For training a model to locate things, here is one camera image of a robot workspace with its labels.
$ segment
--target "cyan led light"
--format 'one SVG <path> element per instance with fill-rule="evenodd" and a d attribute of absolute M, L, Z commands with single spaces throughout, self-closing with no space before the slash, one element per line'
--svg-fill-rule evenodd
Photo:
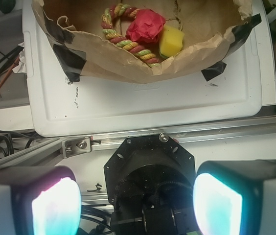
<path fill-rule="evenodd" d="M 193 206 L 198 226 L 204 235 L 238 235 L 242 196 L 214 176 L 197 176 Z"/>
<path fill-rule="evenodd" d="M 32 201 L 35 235 L 75 235 L 80 222 L 81 195 L 77 183 L 69 177 Z"/>

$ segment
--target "brown paper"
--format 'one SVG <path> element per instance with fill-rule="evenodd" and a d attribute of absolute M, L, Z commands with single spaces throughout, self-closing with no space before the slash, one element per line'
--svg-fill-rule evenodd
<path fill-rule="evenodd" d="M 214 65 L 224 59 L 235 41 L 231 30 L 252 15 L 252 0 L 123 0 L 122 3 L 139 9 L 154 10 L 185 33 L 182 51 L 150 68 L 104 38 L 101 16 L 105 8 L 117 3 L 117 0 L 34 0 L 32 7 L 51 45 L 62 43 L 86 53 L 87 62 L 81 75 L 131 83 L 167 80 Z M 46 21 L 56 24 L 59 33 L 72 35 L 66 37 L 71 39 L 57 42 L 48 32 Z M 122 35 L 129 24 L 122 21 Z"/>

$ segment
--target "metal bracket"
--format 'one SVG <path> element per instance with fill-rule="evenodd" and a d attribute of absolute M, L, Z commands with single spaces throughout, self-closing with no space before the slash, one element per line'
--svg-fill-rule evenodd
<path fill-rule="evenodd" d="M 63 158 L 91 152 L 90 137 L 71 139 L 62 142 Z"/>

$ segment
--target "braided rope toy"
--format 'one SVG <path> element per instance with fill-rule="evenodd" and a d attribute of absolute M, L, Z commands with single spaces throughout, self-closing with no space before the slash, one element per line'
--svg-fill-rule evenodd
<path fill-rule="evenodd" d="M 110 42 L 115 44 L 117 47 L 129 51 L 152 68 L 154 66 L 160 65 L 159 59 L 156 58 L 156 55 L 153 54 L 151 50 L 146 49 L 139 43 L 128 40 L 113 29 L 112 22 L 114 19 L 121 16 L 135 19 L 138 11 L 139 9 L 136 7 L 122 3 L 111 8 L 106 8 L 104 14 L 102 15 L 101 26 L 103 28 L 103 33 L 105 34 L 106 39 L 110 40 Z"/>

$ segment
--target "black tape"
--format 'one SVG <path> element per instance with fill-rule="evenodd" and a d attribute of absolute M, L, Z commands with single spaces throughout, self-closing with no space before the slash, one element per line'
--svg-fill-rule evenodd
<path fill-rule="evenodd" d="M 235 36 L 235 41 L 230 45 L 230 48 L 225 57 L 229 56 L 233 52 L 237 51 L 248 39 L 252 29 L 262 22 L 261 15 L 257 14 L 251 17 L 251 20 L 247 24 L 236 26 L 232 29 L 232 33 Z M 222 74 L 225 70 L 226 64 L 223 61 L 219 61 L 211 67 L 202 70 L 202 74 L 206 81 L 217 77 Z"/>
<path fill-rule="evenodd" d="M 45 26 L 48 33 L 55 38 L 55 40 L 60 44 L 71 44 L 74 39 L 74 34 L 67 30 L 63 30 L 60 26 L 56 24 L 56 22 L 51 21 L 47 18 L 44 12 Z"/>
<path fill-rule="evenodd" d="M 211 67 L 202 70 L 201 73 L 205 77 L 206 81 L 217 77 L 218 75 L 222 74 L 226 68 L 227 64 L 225 64 L 223 61 L 219 61 L 216 64 L 212 65 Z"/>
<path fill-rule="evenodd" d="M 71 82 L 79 82 L 80 73 L 86 63 L 86 53 L 74 51 L 66 46 L 53 45 L 53 51 L 61 64 L 61 67 Z"/>

